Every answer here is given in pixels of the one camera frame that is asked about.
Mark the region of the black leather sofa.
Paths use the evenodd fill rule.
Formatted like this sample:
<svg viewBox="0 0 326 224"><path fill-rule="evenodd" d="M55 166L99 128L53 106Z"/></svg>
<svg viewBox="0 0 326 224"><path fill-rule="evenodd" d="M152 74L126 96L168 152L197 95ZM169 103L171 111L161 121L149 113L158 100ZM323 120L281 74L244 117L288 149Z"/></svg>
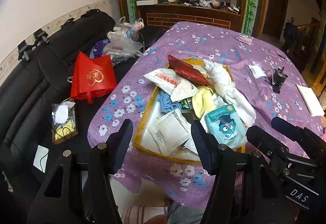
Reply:
<svg viewBox="0 0 326 224"><path fill-rule="evenodd" d="M113 30L107 13L92 9L40 40L1 85L1 223L87 223L81 185L88 173L94 223L121 223L106 168L106 139L82 152L77 137L52 142L52 104L70 97L80 52ZM37 146L49 149L45 173L33 166Z"/></svg>

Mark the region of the white notebook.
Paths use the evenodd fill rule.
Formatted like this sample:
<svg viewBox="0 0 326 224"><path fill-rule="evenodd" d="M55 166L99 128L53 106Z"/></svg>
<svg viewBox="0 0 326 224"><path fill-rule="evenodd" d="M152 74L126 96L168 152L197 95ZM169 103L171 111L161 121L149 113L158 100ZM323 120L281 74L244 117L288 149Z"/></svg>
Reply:
<svg viewBox="0 0 326 224"><path fill-rule="evenodd" d="M324 116L324 110L317 99L315 93L313 92L312 88L305 87L302 85L296 85L298 91L300 92L308 111L312 117L315 116Z"/></svg>

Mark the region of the black cylindrical device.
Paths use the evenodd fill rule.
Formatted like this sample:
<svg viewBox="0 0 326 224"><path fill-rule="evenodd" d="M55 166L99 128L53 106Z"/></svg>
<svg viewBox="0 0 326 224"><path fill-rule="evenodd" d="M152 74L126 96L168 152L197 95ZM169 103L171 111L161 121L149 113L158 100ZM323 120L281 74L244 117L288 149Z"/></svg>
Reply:
<svg viewBox="0 0 326 224"><path fill-rule="evenodd" d="M284 69L284 67L278 68L272 74L271 86L274 93L280 93L285 80L288 78L288 75L284 73Z"/></svg>

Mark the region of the white card on sofa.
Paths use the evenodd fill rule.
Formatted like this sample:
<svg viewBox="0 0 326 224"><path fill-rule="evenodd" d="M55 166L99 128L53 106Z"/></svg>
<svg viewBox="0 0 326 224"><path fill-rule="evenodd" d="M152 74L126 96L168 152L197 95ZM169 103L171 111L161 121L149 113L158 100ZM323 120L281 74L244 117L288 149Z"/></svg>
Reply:
<svg viewBox="0 0 326 224"><path fill-rule="evenodd" d="M33 161L33 166L41 172L45 173L49 149L41 145L37 146L36 154Z"/></svg>

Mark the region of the white flat packet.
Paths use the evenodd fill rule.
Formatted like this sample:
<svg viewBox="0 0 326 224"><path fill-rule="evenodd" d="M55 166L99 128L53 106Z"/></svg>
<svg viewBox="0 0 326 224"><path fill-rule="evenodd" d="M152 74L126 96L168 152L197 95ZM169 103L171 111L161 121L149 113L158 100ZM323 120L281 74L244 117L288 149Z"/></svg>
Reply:
<svg viewBox="0 0 326 224"><path fill-rule="evenodd" d="M191 136L191 124L175 109L156 119L148 130L164 156L169 156Z"/></svg>

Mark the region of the yellow fluffy cloth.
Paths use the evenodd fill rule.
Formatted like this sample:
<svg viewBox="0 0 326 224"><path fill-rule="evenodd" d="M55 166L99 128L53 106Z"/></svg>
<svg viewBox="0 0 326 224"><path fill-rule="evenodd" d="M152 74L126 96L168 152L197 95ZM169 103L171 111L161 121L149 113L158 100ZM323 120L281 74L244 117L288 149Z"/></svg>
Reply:
<svg viewBox="0 0 326 224"><path fill-rule="evenodd" d="M205 112L216 109L213 100L213 90L206 86L198 87L198 92L192 97L192 106L196 117L202 118Z"/></svg>

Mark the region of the clear bag yellow contents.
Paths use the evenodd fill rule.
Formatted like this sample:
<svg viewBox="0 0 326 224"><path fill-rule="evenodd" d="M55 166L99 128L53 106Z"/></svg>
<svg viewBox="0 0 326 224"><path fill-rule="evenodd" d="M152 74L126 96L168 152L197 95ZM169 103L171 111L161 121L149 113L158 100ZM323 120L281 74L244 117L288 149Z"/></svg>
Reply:
<svg viewBox="0 0 326 224"><path fill-rule="evenodd" d="M52 104L52 141L56 145L78 134L75 104L71 98L60 104Z"/></svg>

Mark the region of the white cloth towel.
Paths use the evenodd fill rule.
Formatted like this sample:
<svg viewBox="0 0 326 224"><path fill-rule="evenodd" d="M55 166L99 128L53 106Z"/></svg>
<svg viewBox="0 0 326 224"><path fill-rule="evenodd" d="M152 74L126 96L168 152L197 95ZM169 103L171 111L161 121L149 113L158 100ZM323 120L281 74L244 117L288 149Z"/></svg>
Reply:
<svg viewBox="0 0 326 224"><path fill-rule="evenodd" d="M203 69L211 81L215 91L228 104L233 104L236 112L247 127L251 127L256 120L256 112L246 97L237 90L230 74L222 64L203 60Z"/></svg>

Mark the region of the green white snack packet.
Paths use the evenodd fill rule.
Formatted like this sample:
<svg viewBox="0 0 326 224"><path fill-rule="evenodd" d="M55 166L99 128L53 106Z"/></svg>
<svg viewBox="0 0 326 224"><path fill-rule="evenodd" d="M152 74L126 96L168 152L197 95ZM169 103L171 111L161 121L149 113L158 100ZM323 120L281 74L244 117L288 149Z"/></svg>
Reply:
<svg viewBox="0 0 326 224"><path fill-rule="evenodd" d="M179 102L181 106L181 111L191 111L193 110L192 98L185 98Z"/></svg>

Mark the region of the white red-lettered packet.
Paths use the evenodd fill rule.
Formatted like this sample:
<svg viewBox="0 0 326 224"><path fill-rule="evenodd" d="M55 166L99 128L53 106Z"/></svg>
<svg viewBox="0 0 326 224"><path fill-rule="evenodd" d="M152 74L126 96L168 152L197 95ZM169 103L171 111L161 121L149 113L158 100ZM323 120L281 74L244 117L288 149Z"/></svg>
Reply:
<svg viewBox="0 0 326 224"><path fill-rule="evenodd" d="M143 77L166 92L172 102L180 102L198 93L194 84L168 68L158 68L143 75Z"/></svg>

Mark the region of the teal cartoon tissue pack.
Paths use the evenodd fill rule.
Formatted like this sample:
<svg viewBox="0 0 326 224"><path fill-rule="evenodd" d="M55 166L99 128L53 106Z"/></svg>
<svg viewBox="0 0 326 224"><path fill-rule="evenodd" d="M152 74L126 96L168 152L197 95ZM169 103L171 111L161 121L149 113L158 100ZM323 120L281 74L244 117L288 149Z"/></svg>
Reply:
<svg viewBox="0 0 326 224"><path fill-rule="evenodd" d="M246 128L236 112L233 104L221 106L205 117L208 131L231 149L237 149L247 143Z"/></svg>

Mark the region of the pink plastic packet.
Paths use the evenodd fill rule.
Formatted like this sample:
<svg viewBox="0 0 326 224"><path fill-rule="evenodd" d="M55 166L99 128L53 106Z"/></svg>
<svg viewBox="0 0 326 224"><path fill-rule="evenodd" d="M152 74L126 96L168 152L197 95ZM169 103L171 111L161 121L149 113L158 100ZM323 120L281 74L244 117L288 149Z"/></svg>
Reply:
<svg viewBox="0 0 326 224"><path fill-rule="evenodd" d="M239 34L237 36L237 40L239 42L242 42L242 43L245 43L245 44L251 46L252 45L253 38L251 36L248 36L248 35Z"/></svg>

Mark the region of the red shopping bag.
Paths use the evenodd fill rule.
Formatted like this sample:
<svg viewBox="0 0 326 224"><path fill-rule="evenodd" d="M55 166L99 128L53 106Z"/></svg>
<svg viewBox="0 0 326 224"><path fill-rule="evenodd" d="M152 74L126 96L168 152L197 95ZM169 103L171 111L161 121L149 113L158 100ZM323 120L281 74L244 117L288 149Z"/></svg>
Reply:
<svg viewBox="0 0 326 224"><path fill-rule="evenodd" d="M87 100L91 103L94 98L111 93L116 86L117 81L110 55L92 59L82 52L78 54L70 98Z"/></svg>

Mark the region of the red foil package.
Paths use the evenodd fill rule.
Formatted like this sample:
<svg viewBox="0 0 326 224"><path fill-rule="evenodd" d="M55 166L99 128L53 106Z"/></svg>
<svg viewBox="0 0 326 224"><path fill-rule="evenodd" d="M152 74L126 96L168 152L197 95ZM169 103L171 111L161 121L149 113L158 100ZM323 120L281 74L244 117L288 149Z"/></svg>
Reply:
<svg viewBox="0 0 326 224"><path fill-rule="evenodd" d="M187 79L196 85L210 86L210 83L203 74L199 70L193 68L190 64L171 55L168 55L167 59L170 68L184 79Z"/></svg>

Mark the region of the clear plastic bags pile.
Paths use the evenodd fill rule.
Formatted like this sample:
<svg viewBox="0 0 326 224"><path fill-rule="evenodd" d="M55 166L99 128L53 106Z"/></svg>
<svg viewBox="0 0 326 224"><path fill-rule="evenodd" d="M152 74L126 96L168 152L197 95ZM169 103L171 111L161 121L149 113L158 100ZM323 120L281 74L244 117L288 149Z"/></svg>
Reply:
<svg viewBox="0 0 326 224"><path fill-rule="evenodd" d="M113 28L113 31L107 33L109 43L102 50L102 56L109 55L112 64L127 61L130 58L137 58L143 55L141 49L144 48L144 42L139 42L140 30L144 28L142 18L135 22L126 22L126 17L121 17Z"/></svg>

